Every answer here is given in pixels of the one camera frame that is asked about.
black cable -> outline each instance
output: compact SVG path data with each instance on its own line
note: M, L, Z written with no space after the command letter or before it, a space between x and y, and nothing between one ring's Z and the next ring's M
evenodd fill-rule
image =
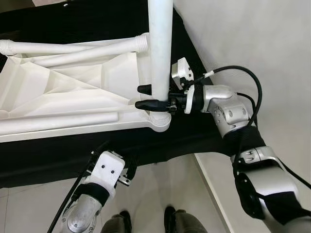
M49 229L48 229L48 233L52 233L59 217L61 216L63 209L65 208L67 202L69 201L70 197L72 196L74 190L76 189L76 187L78 186L78 184L80 183L81 179L83 178L85 172L87 171L88 167L91 164L91 159L89 160L89 162L87 163L87 165L85 166L85 168L81 171L81 173L79 174L77 180L75 181L75 183L73 184L73 186L71 187L70 191L67 193L67 196L65 197L65 199L63 200L63 203L61 204L61 206L59 207Z
M283 166L285 167L285 169L288 171L288 173L290 173L292 176L294 176L297 180L299 180L300 182L302 182L306 187L308 187L309 189L311 189L311 184L309 184L306 180L302 179L300 176L298 176L295 172L293 172L288 166L286 166L280 159L279 161L283 164Z
M250 102L251 102L251 104L252 104L252 109L253 109L253 112L255 111L256 104L255 104L255 101L253 100L253 98L252 98L252 97L250 97L250 96L249 96L249 95L247 95L247 94L240 93L240 92L238 92L238 93L237 93L237 95L238 95L238 96L243 96L243 97L245 97L245 98L249 99L249 101L250 101ZM258 128L258 120L257 120L257 116L256 116L256 118L255 118L255 120L254 120L254 123L255 123L256 127Z
M74 200L71 199L69 204L66 206L65 210L64 210L64 213L71 207L71 205L74 203Z

floor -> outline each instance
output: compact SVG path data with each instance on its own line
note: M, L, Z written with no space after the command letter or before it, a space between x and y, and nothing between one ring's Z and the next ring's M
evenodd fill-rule
M127 209L134 233L164 233L163 214L172 204L195 215L209 233L225 228L208 194L193 155L139 167L130 187L118 185L115 198L98 216L94 233L113 214ZM44 233L74 179L0 189L0 233ZM59 224L54 232L58 233Z
M34 6L32 0L1 0L0 13Z

shoe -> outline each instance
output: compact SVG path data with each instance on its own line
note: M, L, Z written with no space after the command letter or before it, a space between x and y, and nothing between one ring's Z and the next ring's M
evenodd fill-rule
M176 212L175 208L168 206L164 212L164 227L165 233L174 233L176 219L174 213Z
M120 215L123 217L126 233L132 233L132 223L130 213L124 210L120 213Z

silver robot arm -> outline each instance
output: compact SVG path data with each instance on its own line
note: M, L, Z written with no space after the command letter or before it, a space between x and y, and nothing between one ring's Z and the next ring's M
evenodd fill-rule
M103 152L84 183L78 186L74 204L62 216L61 233L91 233L108 199L115 195L116 182L123 177L124 160L114 152Z
M180 90L193 81L190 71L184 58L173 65L172 78ZM204 77L213 74L211 71ZM179 105L188 106L185 113L191 111L189 106L197 110L197 106L201 105L201 112L213 115L222 138L229 145L236 147L240 142L239 137L243 142L237 158L232 156L231 161L245 212L261 219L272 233L310 233L310 212L301 208L292 177L273 150L265 145L255 124L248 126L249 114L237 93L225 85L203 85L203 103L194 104L199 95L195 96L197 91L191 88L184 92L187 95L183 98L186 104ZM172 101L169 109L174 109Z

white pole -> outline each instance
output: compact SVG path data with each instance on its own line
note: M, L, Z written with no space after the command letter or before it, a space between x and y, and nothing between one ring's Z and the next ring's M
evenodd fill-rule
M111 45L63 54L53 58L47 58L37 61L32 60L32 62L42 67L53 67L73 62L85 61L88 59L93 59L101 56L116 55L135 51L143 52L148 50L147 37L148 34L144 33L143 35L129 38L127 40L123 40L121 42L114 43Z
M89 45L58 45L58 44L41 44L15 42L12 40L0 40L0 53L12 56L18 53L52 53L62 54L88 50L94 46Z
M173 0L148 0L152 97L168 100L171 70ZM169 113L151 112L156 125L167 125Z

